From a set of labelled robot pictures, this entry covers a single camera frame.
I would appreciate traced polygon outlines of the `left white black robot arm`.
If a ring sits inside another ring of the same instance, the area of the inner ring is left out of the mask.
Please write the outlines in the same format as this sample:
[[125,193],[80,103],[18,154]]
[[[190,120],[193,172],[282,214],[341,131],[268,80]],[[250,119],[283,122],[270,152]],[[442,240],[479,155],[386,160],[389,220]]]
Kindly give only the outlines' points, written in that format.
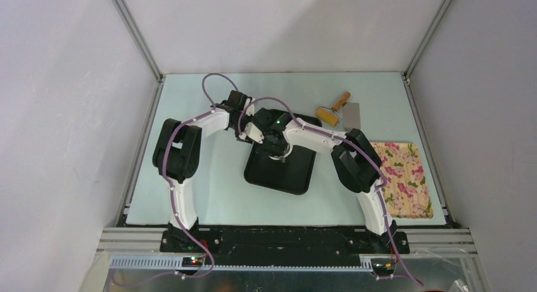
[[152,163],[170,187],[170,225],[181,228],[175,242],[184,251],[194,251],[200,244],[199,233],[191,228],[198,221],[192,177],[199,166],[201,142],[216,132],[237,130],[242,111],[254,113],[254,107],[248,105],[254,100],[231,91],[227,99],[210,110],[185,121],[168,118],[161,127]]

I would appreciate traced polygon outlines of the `white dough ball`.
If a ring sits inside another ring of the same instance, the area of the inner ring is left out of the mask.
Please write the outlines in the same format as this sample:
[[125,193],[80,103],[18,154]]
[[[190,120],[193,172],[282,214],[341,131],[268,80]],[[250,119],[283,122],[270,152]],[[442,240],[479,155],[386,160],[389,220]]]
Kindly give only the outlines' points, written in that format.
[[285,159],[292,153],[292,150],[293,147],[291,145],[287,145],[287,147],[281,153],[270,153],[269,158],[284,163]]

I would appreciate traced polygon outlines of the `wooden dough roller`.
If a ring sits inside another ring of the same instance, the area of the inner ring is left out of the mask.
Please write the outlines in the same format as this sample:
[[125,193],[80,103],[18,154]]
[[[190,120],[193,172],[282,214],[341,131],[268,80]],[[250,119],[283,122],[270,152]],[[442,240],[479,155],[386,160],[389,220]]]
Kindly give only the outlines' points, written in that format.
[[337,126],[341,121],[341,117],[338,111],[347,103],[351,97],[350,92],[344,92],[340,97],[332,104],[330,107],[320,106],[315,111],[315,116],[323,121],[324,123],[330,125],[331,127]]

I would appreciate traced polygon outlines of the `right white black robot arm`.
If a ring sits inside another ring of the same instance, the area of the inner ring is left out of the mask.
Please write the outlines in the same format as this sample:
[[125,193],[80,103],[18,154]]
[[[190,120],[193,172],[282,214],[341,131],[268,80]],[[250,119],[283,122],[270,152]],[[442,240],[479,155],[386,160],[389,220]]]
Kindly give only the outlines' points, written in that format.
[[392,218],[381,196],[387,179],[381,171],[379,155],[361,130],[337,132],[289,112],[274,117],[264,108],[241,117],[239,125],[239,135],[260,144],[273,159],[289,156],[295,147],[330,155],[340,183],[358,198],[370,232],[370,248],[384,253],[392,247],[394,238],[388,231]]

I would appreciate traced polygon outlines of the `black baking tray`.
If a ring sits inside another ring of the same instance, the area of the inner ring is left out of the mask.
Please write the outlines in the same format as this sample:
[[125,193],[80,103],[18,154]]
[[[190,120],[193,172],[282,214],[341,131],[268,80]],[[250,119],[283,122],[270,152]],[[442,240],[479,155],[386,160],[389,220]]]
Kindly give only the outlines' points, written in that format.
[[[258,124],[261,131],[273,129],[283,133],[293,119],[286,111],[262,108],[253,115],[252,122]],[[253,143],[244,170],[246,182],[289,194],[305,194],[310,185],[317,153],[297,144],[291,146],[292,153],[283,163],[262,155],[258,152],[256,143]]]

